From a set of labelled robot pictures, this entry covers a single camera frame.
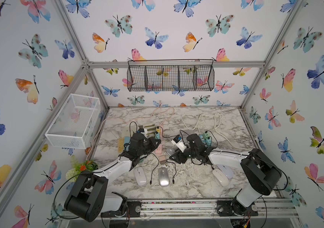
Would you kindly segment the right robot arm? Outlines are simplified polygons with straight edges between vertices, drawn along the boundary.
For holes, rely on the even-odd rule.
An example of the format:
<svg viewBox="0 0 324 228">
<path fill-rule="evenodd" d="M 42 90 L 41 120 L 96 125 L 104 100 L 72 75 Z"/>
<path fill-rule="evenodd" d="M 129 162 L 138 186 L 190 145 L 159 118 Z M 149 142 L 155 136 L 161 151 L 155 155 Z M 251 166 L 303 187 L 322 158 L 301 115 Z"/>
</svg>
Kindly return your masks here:
<svg viewBox="0 0 324 228">
<path fill-rule="evenodd" d="M 175 136 L 171 143 L 178 149 L 169 158 L 176 163 L 185 163 L 187 159 L 197 159 L 201 164 L 225 166 L 224 170 L 215 170 L 216 176 L 222 180 L 222 185 L 229 185 L 227 173 L 230 168 L 243 171 L 248 184 L 241 189 L 229 204 L 233 214 L 242 215 L 252 208 L 254 202 L 261 196 L 268 196 L 274 190 L 282 177 L 279 169 L 260 149 L 249 152 L 233 152 L 217 148 L 212 143 L 203 142 L 197 134 L 183 133 Z"/>
</svg>

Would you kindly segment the white wireless mouse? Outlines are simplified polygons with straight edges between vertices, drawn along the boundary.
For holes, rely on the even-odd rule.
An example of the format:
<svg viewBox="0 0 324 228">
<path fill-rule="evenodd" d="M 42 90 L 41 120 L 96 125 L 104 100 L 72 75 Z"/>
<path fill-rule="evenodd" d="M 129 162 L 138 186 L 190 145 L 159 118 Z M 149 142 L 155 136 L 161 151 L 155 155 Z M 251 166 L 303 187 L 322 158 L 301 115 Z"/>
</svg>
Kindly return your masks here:
<svg viewBox="0 0 324 228">
<path fill-rule="evenodd" d="M 139 186 L 144 186 L 147 182 L 144 169 L 142 167 L 134 168 L 134 175 Z"/>
</svg>

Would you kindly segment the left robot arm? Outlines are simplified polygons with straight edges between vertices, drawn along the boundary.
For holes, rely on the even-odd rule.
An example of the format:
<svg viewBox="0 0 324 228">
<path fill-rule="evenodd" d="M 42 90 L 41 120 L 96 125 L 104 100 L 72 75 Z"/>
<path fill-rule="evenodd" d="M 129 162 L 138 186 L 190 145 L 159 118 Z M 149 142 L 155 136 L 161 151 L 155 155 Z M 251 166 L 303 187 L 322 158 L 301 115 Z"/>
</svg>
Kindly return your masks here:
<svg viewBox="0 0 324 228">
<path fill-rule="evenodd" d="M 133 134 L 115 161 L 92 172 L 82 171 L 77 176 L 64 203 L 64 209 L 87 222 L 109 212 L 118 217 L 124 216 L 128 212 L 127 197 L 117 192 L 108 192 L 107 187 L 131 171 L 142 157 L 152 154 L 160 144 L 161 140 L 155 137 L 147 138 L 142 133 Z"/>
</svg>

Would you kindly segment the black charging cable white mouse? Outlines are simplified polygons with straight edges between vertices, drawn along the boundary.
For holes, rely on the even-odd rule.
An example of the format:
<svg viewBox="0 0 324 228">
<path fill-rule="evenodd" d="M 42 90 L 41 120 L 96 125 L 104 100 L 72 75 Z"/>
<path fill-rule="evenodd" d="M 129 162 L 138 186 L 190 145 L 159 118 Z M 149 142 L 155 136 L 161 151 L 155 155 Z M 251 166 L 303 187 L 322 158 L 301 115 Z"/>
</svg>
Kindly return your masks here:
<svg viewBox="0 0 324 228">
<path fill-rule="evenodd" d="M 159 158 L 157 157 L 157 155 L 154 154 L 154 153 L 146 154 L 146 155 L 143 157 L 143 159 L 146 160 L 147 157 L 148 157 L 149 155 L 153 155 L 153 156 L 156 158 L 156 160 L 157 160 L 157 164 L 156 164 L 156 166 L 155 166 L 155 167 L 153 168 L 153 170 L 151 171 L 150 185 L 152 185 L 153 173 L 154 173 L 154 171 L 156 170 L 156 168 L 159 166 L 159 164 L 160 164 L 160 160 L 159 160 Z"/>
</svg>

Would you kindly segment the pink charger plug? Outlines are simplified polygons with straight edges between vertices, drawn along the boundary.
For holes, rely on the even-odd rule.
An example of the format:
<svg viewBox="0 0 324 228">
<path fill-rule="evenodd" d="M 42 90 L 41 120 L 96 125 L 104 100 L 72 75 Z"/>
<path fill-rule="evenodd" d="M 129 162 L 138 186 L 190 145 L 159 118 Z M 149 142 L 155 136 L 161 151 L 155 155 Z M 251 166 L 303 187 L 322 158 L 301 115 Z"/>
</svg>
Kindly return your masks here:
<svg viewBox="0 0 324 228">
<path fill-rule="evenodd" d="M 160 161 L 160 164 L 161 165 L 164 165 L 167 163 L 167 157 L 162 155 L 162 156 L 159 156 L 159 161 Z"/>
</svg>

